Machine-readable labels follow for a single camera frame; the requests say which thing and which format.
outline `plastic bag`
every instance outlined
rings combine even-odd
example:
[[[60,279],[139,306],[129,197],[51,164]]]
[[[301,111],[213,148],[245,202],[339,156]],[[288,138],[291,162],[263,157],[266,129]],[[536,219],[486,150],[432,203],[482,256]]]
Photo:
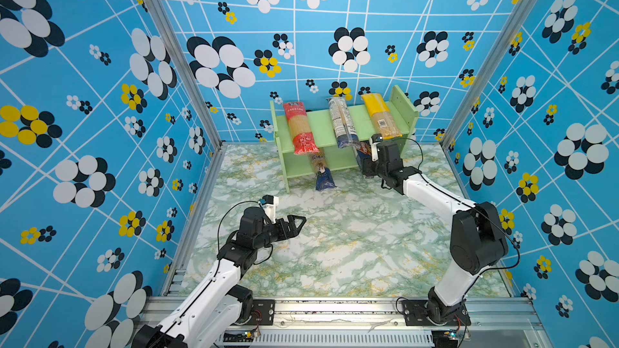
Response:
[[[286,102],[283,105],[286,113],[288,128],[292,144],[295,146],[295,154],[307,154],[318,152],[318,147],[314,142],[314,135],[311,132],[310,121],[305,112],[305,105],[302,102]]]
[[[365,103],[365,107],[368,109],[369,117],[374,124],[374,128],[383,136],[384,140],[402,135],[396,121],[393,119],[393,116],[391,116],[389,107],[380,94],[364,94],[361,98]]]
[[[336,188],[336,184],[333,182],[333,177],[331,176],[331,170],[327,167],[327,160],[324,158],[324,152],[319,150],[318,153],[309,155],[309,160],[316,173],[316,191]]]
[[[342,97],[331,97],[328,101],[333,130],[337,138],[337,147],[353,146],[359,148],[359,137],[350,117],[350,111],[346,106],[346,100]]]

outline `metal vent grille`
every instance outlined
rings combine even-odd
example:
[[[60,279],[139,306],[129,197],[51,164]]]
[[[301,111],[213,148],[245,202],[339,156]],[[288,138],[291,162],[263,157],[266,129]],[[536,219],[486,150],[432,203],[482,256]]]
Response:
[[[429,331],[260,331],[256,347],[434,347]]]

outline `green shelf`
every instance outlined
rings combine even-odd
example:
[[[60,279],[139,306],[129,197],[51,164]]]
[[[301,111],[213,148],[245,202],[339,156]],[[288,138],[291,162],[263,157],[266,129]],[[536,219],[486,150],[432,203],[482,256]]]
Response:
[[[403,137],[409,137],[415,129],[415,124],[419,118],[419,112],[411,101],[404,95],[402,89],[395,85],[391,91],[391,98],[386,101],[389,111],[396,121]],[[275,104],[270,102],[271,114],[273,118],[274,138],[279,159],[282,163],[282,173],[285,179],[286,191],[290,191],[288,180],[293,177],[312,175],[314,170],[311,167],[310,159],[306,155],[295,155],[295,147],[292,144],[288,121],[285,115],[275,114]],[[359,140],[368,140],[377,133],[369,118],[365,104],[349,106],[350,116]],[[333,130],[329,109],[308,112],[309,127],[314,135],[314,141],[318,148],[324,151],[327,164],[331,171],[340,169],[355,168],[357,160],[354,148],[337,148],[336,135]],[[404,151],[406,140],[399,140],[400,153]]]

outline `mounting plate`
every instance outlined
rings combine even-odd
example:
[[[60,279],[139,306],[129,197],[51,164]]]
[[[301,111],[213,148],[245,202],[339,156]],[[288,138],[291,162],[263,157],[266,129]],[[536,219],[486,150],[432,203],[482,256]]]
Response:
[[[400,303],[404,307],[403,312],[408,310],[410,313],[404,315],[406,326],[434,326],[434,324],[426,317],[425,304],[427,300],[402,300]],[[458,327],[458,320],[460,318],[462,326],[470,326],[470,317],[468,317],[468,311],[466,306],[462,304],[460,309],[454,314],[453,320],[448,321],[445,326]]]

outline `yellow pasta package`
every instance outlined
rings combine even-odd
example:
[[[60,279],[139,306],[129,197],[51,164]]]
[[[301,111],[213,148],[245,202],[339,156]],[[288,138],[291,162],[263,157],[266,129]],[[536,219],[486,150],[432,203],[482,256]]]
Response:
[[[361,96],[374,128],[387,140],[402,135],[396,121],[391,116],[389,107],[378,93],[369,93]]]

